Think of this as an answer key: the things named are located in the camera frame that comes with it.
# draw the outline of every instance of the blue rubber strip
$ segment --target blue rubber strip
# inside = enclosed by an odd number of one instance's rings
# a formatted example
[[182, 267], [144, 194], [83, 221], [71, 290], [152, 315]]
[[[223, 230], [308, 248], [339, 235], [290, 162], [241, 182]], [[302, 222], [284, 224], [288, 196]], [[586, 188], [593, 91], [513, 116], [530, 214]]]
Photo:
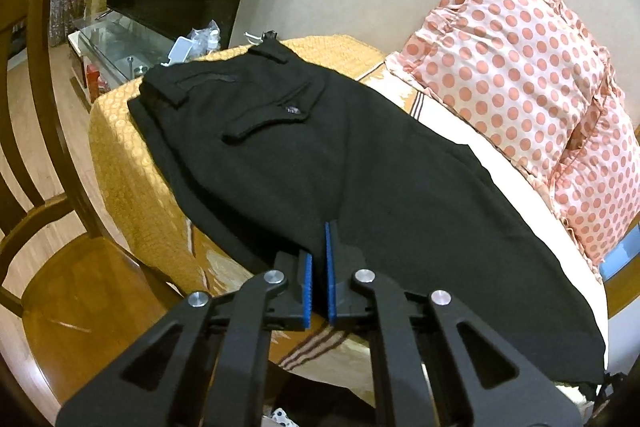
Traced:
[[305, 287], [303, 288], [303, 306], [305, 310], [305, 328], [311, 327], [311, 295], [313, 289], [313, 279], [311, 277], [313, 270], [313, 257], [310, 253], [306, 254], [306, 266], [305, 266]]
[[324, 224], [324, 237], [326, 240], [326, 291], [327, 291], [327, 305], [329, 324], [335, 323], [335, 315], [337, 314], [335, 308], [335, 271], [334, 271], [334, 252], [331, 248], [331, 232], [329, 230], [329, 223]]

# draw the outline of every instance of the chair seat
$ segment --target chair seat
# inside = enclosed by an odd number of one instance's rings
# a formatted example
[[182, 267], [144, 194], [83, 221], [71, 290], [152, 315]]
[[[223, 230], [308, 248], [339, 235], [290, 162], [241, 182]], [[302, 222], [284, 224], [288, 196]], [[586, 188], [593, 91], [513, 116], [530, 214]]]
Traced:
[[151, 270], [104, 237], [56, 252], [22, 294], [27, 341], [63, 404], [180, 301]]

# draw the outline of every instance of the chair backrest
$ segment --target chair backrest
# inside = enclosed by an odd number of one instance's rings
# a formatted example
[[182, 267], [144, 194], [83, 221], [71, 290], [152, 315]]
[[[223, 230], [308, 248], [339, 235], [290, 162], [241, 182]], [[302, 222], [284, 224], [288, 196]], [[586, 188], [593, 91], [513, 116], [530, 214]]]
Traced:
[[[20, 299], [1, 286], [15, 255], [44, 226], [76, 211], [91, 237], [108, 235], [74, 166], [62, 131], [49, 64], [50, 0], [0, 0], [0, 147], [15, 180], [33, 203], [25, 210], [0, 175], [0, 305], [22, 316]], [[40, 195], [20, 155], [11, 123], [7, 59], [15, 23], [27, 21], [27, 55], [33, 102], [47, 152], [64, 193], [49, 200]]]

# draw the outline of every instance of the wooden chair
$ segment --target wooden chair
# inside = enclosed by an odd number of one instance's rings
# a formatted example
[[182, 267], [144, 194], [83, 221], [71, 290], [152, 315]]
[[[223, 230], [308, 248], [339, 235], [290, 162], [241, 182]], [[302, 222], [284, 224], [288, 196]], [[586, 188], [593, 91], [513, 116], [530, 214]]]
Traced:
[[[0, 284], [20, 249], [49, 223], [75, 211], [86, 233], [50, 257], [29, 281], [22, 298], [0, 287], [0, 305], [22, 318], [28, 349], [62, 404], [180, 296], [113, 242], [82, 187], [54, 97], [47, 42], [49, 4], [50, 0], [0, 0], [0, 146], [15, 180], [33, 203], [33, 208], [25, 211], [0, 176], [0, 229], [4, 232]], [[9, 114], [8, 47], [12, 26], [24, 18], [34, 106], [47, 152], [65, 191], [48, 200], [27, 172]], [[15, 349], [15, 353], [4, 353], [5, 358], [14, 356], [24, 363], [29, 353], [21, 353], [20, 346]]]

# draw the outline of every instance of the cushion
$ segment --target cushion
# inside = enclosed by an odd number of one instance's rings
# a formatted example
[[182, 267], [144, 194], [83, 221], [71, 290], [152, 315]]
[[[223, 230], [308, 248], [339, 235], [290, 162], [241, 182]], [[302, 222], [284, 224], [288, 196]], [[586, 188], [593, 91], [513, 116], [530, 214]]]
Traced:
[[556, 172], [557, 210], [595, 266], [640, 212], [640, 146], [623, 100], [607, 75]]
[[442, 0], [386, 64], [545, 184], [605, 68], [562, 0]]

